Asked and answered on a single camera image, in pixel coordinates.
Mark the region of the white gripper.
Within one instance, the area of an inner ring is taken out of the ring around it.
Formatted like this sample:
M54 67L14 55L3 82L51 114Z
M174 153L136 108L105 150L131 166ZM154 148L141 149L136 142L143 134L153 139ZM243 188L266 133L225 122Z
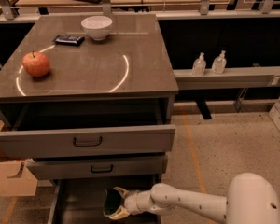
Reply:
M139 190L126 190L121 187L114 187L119 195L124 199L124 207L120 206L112 214L104 214L105 217L108 217L111 220L119 220L128 217L131 215L138 215L141 213L137 205L137 197L140 193Z

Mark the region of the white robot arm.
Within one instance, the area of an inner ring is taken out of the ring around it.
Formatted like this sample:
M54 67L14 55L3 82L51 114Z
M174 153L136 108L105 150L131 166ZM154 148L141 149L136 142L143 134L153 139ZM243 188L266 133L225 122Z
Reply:
M242 173L230 182L227 194L217 196L157 183L149 190L114 187L106 192L104 216L112 220L151 213L163 216L176 207L218 224L280 224L280 202L265 178Z

